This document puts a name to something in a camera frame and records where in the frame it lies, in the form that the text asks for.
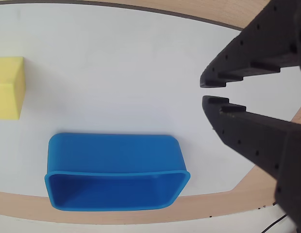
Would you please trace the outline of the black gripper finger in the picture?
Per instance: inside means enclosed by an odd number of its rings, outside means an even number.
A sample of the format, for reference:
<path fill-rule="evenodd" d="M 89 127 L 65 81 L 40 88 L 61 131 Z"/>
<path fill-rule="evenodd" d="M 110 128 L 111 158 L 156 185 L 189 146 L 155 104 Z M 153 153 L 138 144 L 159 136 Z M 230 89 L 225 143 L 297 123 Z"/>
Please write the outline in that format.
<path fill-rule="evenodd" d="M 301 232 L 301 124 L 262 116 L 228 98 L 203 96 L 221 141 L 276 179 L 275 200 Z"/>
<path fill-rule="evenodd" d="M 200 86 L 225 87 L 295 66 L 301 69 L 301 0 L 272 0 L 207 66 Z"/>

